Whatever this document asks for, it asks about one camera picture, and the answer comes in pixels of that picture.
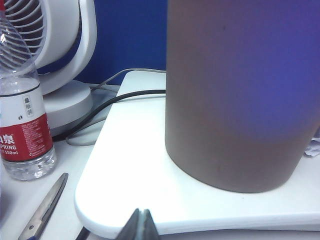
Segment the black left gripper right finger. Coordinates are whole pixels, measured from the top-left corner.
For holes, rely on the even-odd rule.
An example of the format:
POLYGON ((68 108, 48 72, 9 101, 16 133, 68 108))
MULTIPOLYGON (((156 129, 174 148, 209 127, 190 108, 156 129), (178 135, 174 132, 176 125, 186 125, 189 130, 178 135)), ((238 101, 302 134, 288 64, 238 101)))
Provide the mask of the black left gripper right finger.
POLYGON ((145 209, 142 213, 142 240, 160 240, 161 237, 158 233, 151 212, 145 209))

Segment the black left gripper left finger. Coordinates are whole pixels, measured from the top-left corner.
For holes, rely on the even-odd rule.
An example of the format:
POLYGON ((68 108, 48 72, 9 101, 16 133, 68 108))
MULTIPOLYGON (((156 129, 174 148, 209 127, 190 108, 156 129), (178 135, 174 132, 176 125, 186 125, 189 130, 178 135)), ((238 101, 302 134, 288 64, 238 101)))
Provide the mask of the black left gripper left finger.
POLYGON ((124 227, 118 233, 117 240, 134 240, 137 233, 138 222, 141 211, 136 208, 124 227))

